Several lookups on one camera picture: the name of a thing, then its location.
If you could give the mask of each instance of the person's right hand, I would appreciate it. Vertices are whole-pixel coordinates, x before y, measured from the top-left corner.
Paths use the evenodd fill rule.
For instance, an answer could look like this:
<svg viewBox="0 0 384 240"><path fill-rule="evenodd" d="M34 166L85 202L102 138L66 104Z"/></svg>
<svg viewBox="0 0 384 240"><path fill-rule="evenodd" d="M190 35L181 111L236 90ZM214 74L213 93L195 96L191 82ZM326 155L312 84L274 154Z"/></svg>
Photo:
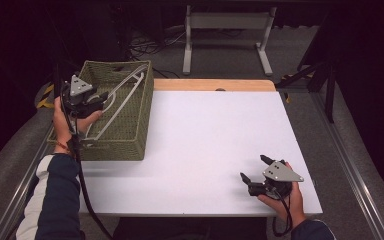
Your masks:
<svg viewBox="0 0 384 240"><path fill-rule="evenodd" d="M286 166L292 169L289 163L286 163ZM263 194L258 196L258 200L262 201L267 206L273 208L276 211L277 216L286 222L287 212L280 200L274 200ZM292 228L295 228L306 219L304 215L302 194L301 194L301 191L299 190L298 182L292 183L291 194L285 198L285 202L286 204L290 202L289 211L292 217Z"/></svg>

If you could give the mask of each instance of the person's left hand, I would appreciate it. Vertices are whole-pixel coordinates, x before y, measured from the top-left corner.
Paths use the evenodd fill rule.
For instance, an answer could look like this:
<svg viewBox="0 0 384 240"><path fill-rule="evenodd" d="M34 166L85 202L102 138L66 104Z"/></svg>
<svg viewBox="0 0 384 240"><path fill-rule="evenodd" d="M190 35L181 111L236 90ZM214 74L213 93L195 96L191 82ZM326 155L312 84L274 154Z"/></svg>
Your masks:
<svg viewBox="0 0 384 240"><path fill-rule="evenodd" d="M57 135L57 141L64 146L67 146L67 142L71 139L71 133L67 125L67 120L65 119L64 113L61 110L61 97L57 97L54 100L54 129L55 134ZM96 122L102 116L102 111L93 112L87 118L78 119L77 127L80 132L86 132L87 128L94 122ZM55 145L54 153L68 153L66 149Z"/></svg>

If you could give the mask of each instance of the dark background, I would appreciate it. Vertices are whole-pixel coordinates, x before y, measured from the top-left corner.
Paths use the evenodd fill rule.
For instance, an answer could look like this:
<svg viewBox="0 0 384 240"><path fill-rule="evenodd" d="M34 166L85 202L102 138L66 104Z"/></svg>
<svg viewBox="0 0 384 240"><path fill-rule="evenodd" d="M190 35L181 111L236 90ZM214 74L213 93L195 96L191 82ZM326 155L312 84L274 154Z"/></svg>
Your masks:
<svg viewBox="0 0 384 240"><path fill-rule="evenodd" d="M56 63L66 77L80 70L86 59L127 60L132 28L143 29L161 42L162 29L183 24L185 12L184 6L152 6L143 13L155 21L146 22L138 14L129 15L135 9L126 9L118 5L33 5L0 0L0 151L35 114L34 98L40 87L52 80ZM279 8L275 25L318 25L326 10L305 9ZM337 81L384 179L384 2L356 11L363 24L351 34L349 46L342 49ZM321 46L315 50L319 56L324 52L324 44Z"/></svg>

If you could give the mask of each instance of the hand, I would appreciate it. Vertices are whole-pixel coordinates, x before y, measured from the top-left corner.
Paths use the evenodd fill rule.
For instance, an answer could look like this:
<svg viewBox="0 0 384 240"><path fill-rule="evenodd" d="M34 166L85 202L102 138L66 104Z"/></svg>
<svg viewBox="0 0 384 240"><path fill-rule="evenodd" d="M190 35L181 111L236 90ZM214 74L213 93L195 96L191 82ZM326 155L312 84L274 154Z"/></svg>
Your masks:
<svg viewBox="0 0 384 240"><path fill-rule="evenodd" d="M286 166L292 169L289 163L286 163ZM258 196L258 200L262 201L267 206L273 208L276 211L277 216L284 222L286 222L287 212L280 200L274 200L263 194ZM299 190L299 185L297 182L292 182L291 194L285 198L285 202L286 204L290 202L289 211L292 217L292 228L295 228L306 219L304 215L302 194Z"/></svg>
<svg viewBox="0 0 384 240"><path fill-rule="evenodd" d="M67 125L64 113L61 110L61 97L57 97L54 100L54 129L57 135L57 141L65 145L71 139L71 133ZM102 116L102 111L93 112L85 119L77 120L77 127L80 132L86 132L87 128L94 122L96 122ZM56 145L54 153L67 153L67 150L61 146Z"/></svg>

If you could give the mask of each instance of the gray carpet floor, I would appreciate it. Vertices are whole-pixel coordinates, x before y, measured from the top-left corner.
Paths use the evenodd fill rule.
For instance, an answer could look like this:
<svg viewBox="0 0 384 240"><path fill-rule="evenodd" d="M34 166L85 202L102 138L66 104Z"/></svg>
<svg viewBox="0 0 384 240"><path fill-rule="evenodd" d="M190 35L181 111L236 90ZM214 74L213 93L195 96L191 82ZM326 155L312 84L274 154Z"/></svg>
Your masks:
<svg viewBox="0 0 384 240"><path fill-rule="evenodd" d="M281 76L296 72L316 31L315 27L272 30L266 49L274 72L271 77L264 75L255 50L254 44L262 34L259 31L243 31L236 37L220 31L194 33L189 76L181 74L184 38L156 54L145 54L139 58L151 60L157 70L175 72L183 78L270 79L278 82ZM175 78L172 73L163 73ZM323 214L315 218L326 222L337 239L377 239L344 172L335 144L323 124L324 116L317 112L312 94L302 90L303 84L304 81L291 88L291 102L285 102L284 105L323 208ZM323 97L323 91L317 95ZM364 147L338 87L333 114L334 126L384 221L384 183ZM36 160L35 154L51 124L51 116L51 109L39 109L36 116L13 136L0 153L0 220L28 166ZM110 232L118 223L114 217L101 216L101 219ZM82 214L81 225L87 239L105 239L90 216ZM271 233L270 219L267 229L269 239L278 239Z"/></svg>

